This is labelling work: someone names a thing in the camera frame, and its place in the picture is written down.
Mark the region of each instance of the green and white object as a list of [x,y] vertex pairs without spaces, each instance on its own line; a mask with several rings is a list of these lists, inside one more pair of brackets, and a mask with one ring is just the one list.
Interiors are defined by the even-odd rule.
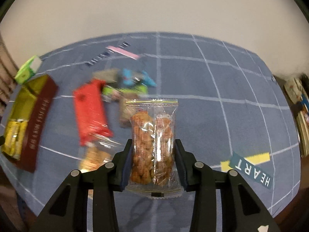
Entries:
[[32,78],[37,72],[38,68],[41,66],[41,64],[41,59],[38,56],[34,55],[19,69],[15,76],[16,82],[18,82],[18,84],[23,84],[27,80]]

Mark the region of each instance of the open box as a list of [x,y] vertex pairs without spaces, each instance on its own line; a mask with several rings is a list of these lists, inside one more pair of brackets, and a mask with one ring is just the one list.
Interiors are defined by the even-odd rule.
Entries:
[[26,120],[27,127],[22,139],[20,158],[13,159],[6,153],[6,158],[18,168],[34,172],[37,152],[45,118],[58,86],[49,75],[43,75],[22,85],[4,130],[8,134],[8,123],[18,119]]

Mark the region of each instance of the checkered fabric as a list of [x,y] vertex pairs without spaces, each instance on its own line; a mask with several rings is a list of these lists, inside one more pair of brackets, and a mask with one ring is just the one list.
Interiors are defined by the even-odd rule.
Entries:
[[[86,62],[122,41],[140,61],[117,53],[93,66]],[[296,195],[300,182],[300,154],[294,121],[282,91],[265,63],[254,53],[215,39],[174,33],[132,33],[88,39],[43,55],[38,74],[49,74],[59,86],[41,136],[34,174],[16,169],[3,155],[0,164],[18,193],[39,214],[64,178],[84,156],[78,144],[72,91],[107,68],[144,69],[157,87],[149,98],[177,98],[176,137],[184,148],[216,170],[233,151],[242,157],[270,153],[259,164],[272,175],[269,190],[244,178],[276,216]],[[0,132],[4,131],[18,87],[11,97]],[[109,127],[122,144],[130,129],[119,126],[117,103],[106,103]],[[150,200],[124,191],[115,193],[120,231],[189,231],[194,193],[166,200]],[[222,230],[217,192],[217,230]],[[92,200],[88,202],[92,231]]]

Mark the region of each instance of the metal screw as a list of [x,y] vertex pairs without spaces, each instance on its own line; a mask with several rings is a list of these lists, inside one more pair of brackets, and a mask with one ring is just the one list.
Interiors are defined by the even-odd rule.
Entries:
[[105,167],[106,167],[106,168],[113,168],[113,167],[114,167],[114,163],[112,163],[112,162],[107,162],[107,163],[105,164]]
[[202,168],[204,166],[203,162],[200,161],[195,162],[194,165],[198,168]]
[[231,175],[231,176],[237,176],[238,173],[237,173],[236,170],[231,170],[231,171],[230,171],[230,175]]
[[79,175],[79,171],[78,171],[78,170],[73,170],[73,171],[71,172],[71,175],[72,175],[73,177],[78,176],[78,175]]

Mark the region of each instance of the pink stripe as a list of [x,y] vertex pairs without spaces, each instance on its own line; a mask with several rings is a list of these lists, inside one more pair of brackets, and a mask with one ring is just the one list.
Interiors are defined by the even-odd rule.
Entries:
[[111,50],[111,51],[117,52],[119,54],[122,54],[122,55],[128,56],[130,58],[133,58],[135,60],[139,59],[139,55],[134,54],[132,52],[125,51],[125,50],[123,50],[121,48],[114,47],[114,46],[107,46],[106,48]]

